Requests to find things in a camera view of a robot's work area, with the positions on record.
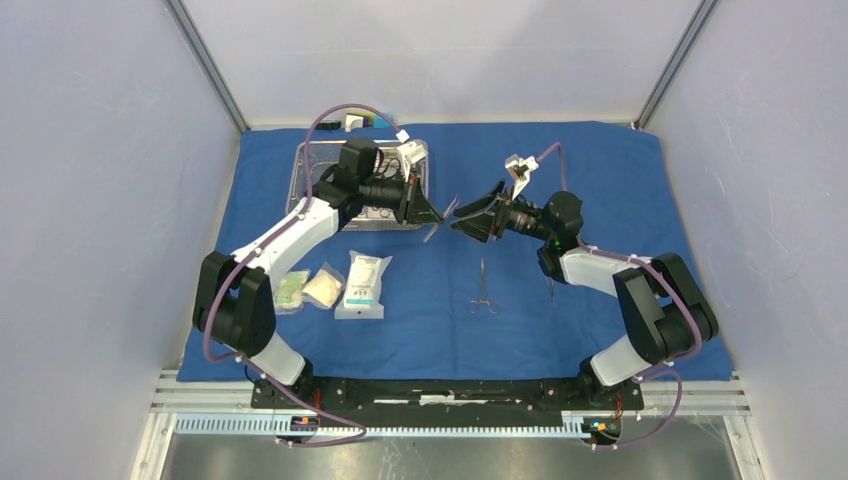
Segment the steel toothed tissue forceps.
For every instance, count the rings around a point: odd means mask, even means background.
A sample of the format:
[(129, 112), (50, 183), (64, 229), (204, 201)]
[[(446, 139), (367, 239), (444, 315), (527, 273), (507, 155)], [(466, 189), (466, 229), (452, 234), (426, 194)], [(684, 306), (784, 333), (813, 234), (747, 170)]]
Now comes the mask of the steel toothed tissue forceps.
[(431, 238), (432, 238), (432, 237), (433, 237), (433, 236), (437, 233), (437, 231), (438, 231), (438, 230), (439, 230), (442, 226), (444, 226), (444, 225), (445, 225), (445, 223), (449, 220), (449, 218), (451, 217), (451, 215), (453, 214), (453, 212), (455, 211), (455, 209), (458, 207), (458, 205), (459, 205), (459, 200), (460, 200), (460, 198), (459, 198), (459, 196), (458, 196), (458, 195), (456, 195), (456, 196), (454, 196), (454, 197), (453, 197), (453, 199), (452, 199), (452, 200), (451, 200), (451, 202), (448, 204), (448, 206), (447, 206), (447, 207), (446, 207), (446, 208), (442, 211), (442, 213), (440, 214), (440, 218), (441, 218), (441, 220), (440, 220), (439, 222), (435, 223), (435, 224), (434, 224), (434, 225), (430, 228), (430, 230), (427, 232), (427, 234), (425, 235), (425, 237), (423, 238), (423, 242), (424, 242), (424, 243), (427, 243), (427, 242), (428, 242), (428, 241), (429, 241), (429, 240), (430, 240), (430, 239), (431, 239)]

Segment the metal mesh tray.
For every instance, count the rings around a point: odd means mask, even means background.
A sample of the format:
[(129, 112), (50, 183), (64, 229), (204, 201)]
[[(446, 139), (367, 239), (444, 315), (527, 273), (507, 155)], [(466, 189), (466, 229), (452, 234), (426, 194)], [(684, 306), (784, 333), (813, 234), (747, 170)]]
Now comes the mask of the metal mesh tray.
[[(397, 140), (376, 140), (378, 141), (394, 141)], [(292, 168), (292, 177), (289, 185), (289, 190), (286, 197), (286, 206), (285, 206), (285, 214), (288, 215), (291, 212), (299, 210), (300, 200), (305, 196), (305, 191), (307, 185), (313, 185), (319, 180), (319, 177), (332, 165), (335, 164), (338, 160), (338, 156), (341, 153), (341, 147), (345, 143), (344, 140), (324, 140), (324, 141), (312, 141), (310, 143), (310, 162), (311, 162), (311, 173), (310, 177), (306, 176), (305, 168), (303, 165), (304, 155), (304, 144), (301, 143), (296, 150), (294, 167)], [(428, 179), (428, 155), (427, 155), (427, 184), (428, 190), (426, 194), (429, 194), (429, 179)], [(377, 232), (377, 231), (367, 231), (367, 230), (353, 230), (347, 229), (347, 226), (350, 224), (351, 220), (343, 227), (343, 231), (348, 232)], [(411, 231), (418, 230), (421, 228), (421, 225), (414, 225), (415, 229), (404, 229), (404, 230), (378, 230), (378, 231)]]

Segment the steel hemostat forceps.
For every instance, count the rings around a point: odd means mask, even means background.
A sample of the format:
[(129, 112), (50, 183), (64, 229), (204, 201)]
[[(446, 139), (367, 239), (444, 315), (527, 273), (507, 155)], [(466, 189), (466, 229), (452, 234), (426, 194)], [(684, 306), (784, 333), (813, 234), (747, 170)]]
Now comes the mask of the steel hemostat forceps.
[(469, 301), (469, 312), (477, 314), (482, 311), (487, 311), (490, 314), (498, 313), (498, 303), (490, 298), (485, 259), (480, 260), (479, 266), (479, 290), (478, 296)]

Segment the blue surgical wrap cloth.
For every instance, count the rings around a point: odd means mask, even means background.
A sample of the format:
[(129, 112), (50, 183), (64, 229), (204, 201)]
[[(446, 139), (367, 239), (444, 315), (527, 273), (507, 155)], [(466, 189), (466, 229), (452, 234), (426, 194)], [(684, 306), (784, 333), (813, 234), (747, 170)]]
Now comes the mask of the blue surgical wrap cloth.
[[(561, 190), (583, 203), (584, 240), (607, 251), (692, 256), (659, 139), (600, 123), (411, 124), (430, 153), (431, 201), (470, 202), (505, 177), (507, 157), (541, 155), (524, 195), (545, 203)], [(393, 259), (383, 277), (382, 320), (336, 320), (306, 306), (277, 321), (282, 338), (320, 376), (362, 379), (524, 380), (569, 377), (625, 331), (603, 293), (556, 285), (553, 307), (537, 262), (539, 241), (509, 232), (481, 244), (441, 228), (341, 232), (301, 267), (346, 272), (350, 251)], [(484, 258), (498, 313), (469, 312)]]

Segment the white sterile packet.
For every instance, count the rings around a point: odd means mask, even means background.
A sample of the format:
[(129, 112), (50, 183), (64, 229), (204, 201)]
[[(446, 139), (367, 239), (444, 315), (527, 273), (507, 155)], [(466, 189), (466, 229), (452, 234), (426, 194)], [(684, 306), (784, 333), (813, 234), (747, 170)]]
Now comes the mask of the white sterile packet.
[(382, 320), (382, 277), (393, 257), (376, 257), (350, 251), (350, 269), (342, 299), (336, 306), (336, 320)]

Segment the green sterile packet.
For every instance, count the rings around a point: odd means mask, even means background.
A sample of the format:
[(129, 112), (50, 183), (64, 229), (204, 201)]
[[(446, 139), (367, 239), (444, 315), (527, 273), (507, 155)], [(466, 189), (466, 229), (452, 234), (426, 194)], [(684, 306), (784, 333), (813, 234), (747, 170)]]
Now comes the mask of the green sterile packet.
[(287, 272), (278, 282), (273, 295), (276, 315), (290, 315), (303, 308), (303, 288), (310, 277), (309, 270)]

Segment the beige gauze packet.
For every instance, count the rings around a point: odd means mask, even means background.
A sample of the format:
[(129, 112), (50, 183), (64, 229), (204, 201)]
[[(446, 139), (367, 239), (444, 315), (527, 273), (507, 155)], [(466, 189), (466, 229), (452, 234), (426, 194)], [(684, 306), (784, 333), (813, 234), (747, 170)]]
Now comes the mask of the beige gauze packet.
[(303, 298), (316, 308), (327, 310), (336, 304), (344, 291), (345, 285), (345, 277), (325, 262), (304, 285)]

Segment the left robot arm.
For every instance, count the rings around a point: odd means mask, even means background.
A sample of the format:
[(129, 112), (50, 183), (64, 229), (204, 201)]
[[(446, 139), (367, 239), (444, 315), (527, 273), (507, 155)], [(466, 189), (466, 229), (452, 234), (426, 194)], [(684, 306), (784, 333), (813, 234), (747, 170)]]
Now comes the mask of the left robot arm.
[(273, 289), (314, 247), (341, 231), (365, 208), (391, 210), (401, 225), (436, 224), (444, 217), (423, 188), (420, 164), (427, 148), (398, 136), (395, 173), (380, 172), (385, 155), (371, 139), (345, 141), (335, 163), (305, 191), (294, 211), (254, 241), (229, 253), (213, 251), (202, 261), (193, 307), (193, 326), (231, 356), (255, 365), (277, 381), (275, 392), (290, 407), (306, 405), (314, 394), (310, 363), (276, 331)]

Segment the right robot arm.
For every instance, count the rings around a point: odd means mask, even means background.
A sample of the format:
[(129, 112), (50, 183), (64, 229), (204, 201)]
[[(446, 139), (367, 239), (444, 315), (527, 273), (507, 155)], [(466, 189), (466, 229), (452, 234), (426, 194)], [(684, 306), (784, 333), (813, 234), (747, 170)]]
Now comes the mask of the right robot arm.
[(503, 181), (454, 212), (452, 229), (486, 243), (512, 231), (542, 241), (537, 259), (551, 280), (615, 298), (625, 333), (580, 366), (577, 392), (602, 408), (628, 380), (645, 380), (661, 366), (697, 355), (719, 333), (718, 320), (682, 257), (641, 257), (602, 251), (583, 242), (582, 202), (555, 192), (543, 206), (527, 202)]

